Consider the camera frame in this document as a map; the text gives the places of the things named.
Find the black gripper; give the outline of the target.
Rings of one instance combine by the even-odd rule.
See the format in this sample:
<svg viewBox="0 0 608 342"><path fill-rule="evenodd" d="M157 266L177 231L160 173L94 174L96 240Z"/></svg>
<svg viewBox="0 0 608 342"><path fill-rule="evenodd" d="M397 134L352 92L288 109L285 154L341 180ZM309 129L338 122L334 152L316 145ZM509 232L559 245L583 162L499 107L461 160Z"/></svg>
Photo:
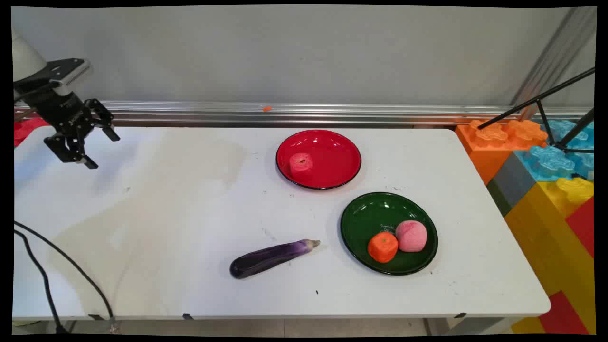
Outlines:
<svg viewBox="0 0 608 342"><path fill-rule="evenodd" d="M84 148L84 139L94 128L101 128L111 141L120 141L114 130L114 115L100 100L82 100L74 92L57 95L54 90L28 91L21 100L55 129L44 143L63 163L84 164L92 170L99 167Z"/></svg>

